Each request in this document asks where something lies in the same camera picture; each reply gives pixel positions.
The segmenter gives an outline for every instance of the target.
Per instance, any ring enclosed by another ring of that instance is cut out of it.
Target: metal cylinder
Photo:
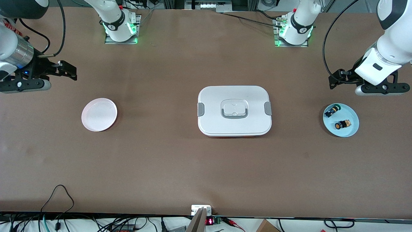
[[[8,58],[4,59],[5,62],[8,62],[12,65],[15,65],[17,68],[21,69],[26,66],[33,58],[34,49],[31,44],[25,41],[21,36],[17,36],[17,47]]]

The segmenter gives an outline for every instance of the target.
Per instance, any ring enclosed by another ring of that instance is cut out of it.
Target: round plate
[[[326,117],[325,113],[332,108],[333,105],[338,104],[340,105],[341,109],[338,110],[336,113],[334,113],[331,117]],[[351,126],[347,128],[342,128],[340,130],[336,129],[335,123],[339,121],[344,121],[349,119],[351,122]],[[358,115],[356,115],[355,111],[352,110],[351,107],[342,104],[342,103],[334,103],[329,105],[324,111],[323,111],[323,123],[325,124],[325,127],[334,135],[339,136],[339,137],[350,137],[354,135],[358,129],[359,129],[359,118]]]
[[[117,107],[107,98],[98,98],[89,102],[82,112],[82,123],[91,131],[103,131],[115,122]]]

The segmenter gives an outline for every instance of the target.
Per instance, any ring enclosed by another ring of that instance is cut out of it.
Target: blue plate
[[[330,118],[325,116],[325,113],[332,108],[333,105],[340,105],[341,109],[334,113]],[[335,123],[339,121],[348,120],[351,122],[351,126],[347,128],[342,128],[340,130],[336,129]],[[351,107],[342,104],[334,103],[329,105],[325,111],[323,111],[323,123],[325,127],[334,135],[339,137],[350,137],[354,135],[359,129],[359,118],[355,111]]]

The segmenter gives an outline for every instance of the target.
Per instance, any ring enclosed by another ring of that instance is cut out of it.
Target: table surface
[[[412,219],[412,93],[329,89],[321,45],[335,14],[319,15],[308,48],[285,48],[274,46],[269,26],[189,10],[155,10],[138,44],[105,45],[93,9],[65,12],[65,46],[51,60],[75,65],[78,81],[51,77],[49,91],[0,96],[1,210],[38,211],[63,184],[73,212],[189,214],[192,204],[210,204],[232,216]],[[257,12],[237,14],[270,22]],[[49,52],[58,49],[59,9],[27,23],[50,37]],[[344,14],[326,45],[331,71],[350,69],[381,34],[375,14]],[[403,67],[400,81],[411,74]],[[211,85],[265,88],[271,130],[203,135],[197,96]],[[119,116],[96,133],[80,116],[99,97],[113,100]],[[323,126],[324,108],[336,102],[359,116],[352,137]],[[45,210],[68,206],[60,189]]]

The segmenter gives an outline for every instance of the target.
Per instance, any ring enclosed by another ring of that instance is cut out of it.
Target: green cable
[[[47,232],[50,232],[47,224],[46,224],[46,215],[43,215],[43,223],[44,223],[44,227],[46,227]]]

